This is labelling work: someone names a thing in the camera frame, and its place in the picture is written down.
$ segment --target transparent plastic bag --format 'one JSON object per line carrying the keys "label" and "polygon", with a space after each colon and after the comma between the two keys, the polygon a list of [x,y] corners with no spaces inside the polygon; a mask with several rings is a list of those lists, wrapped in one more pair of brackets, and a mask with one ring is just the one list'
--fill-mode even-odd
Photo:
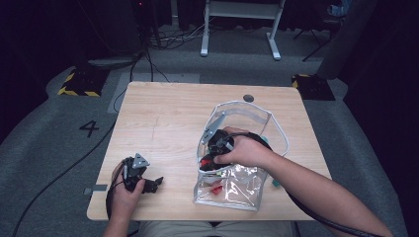
{"label": "transparent plastic bag", "polygon": [[[289,150],[287,137],[274,116],[254,104],[232,101],[217,105],[205,130],[214,124],[219,129],[232,126],[258,134],[279,154],[285,155]],[[197,150],[198,180],[194,188],[194,203],[258,210],[267,172],[238,164],[213,171],[201,170],[201,160],[209,152],[205,137],[204,133]]]}

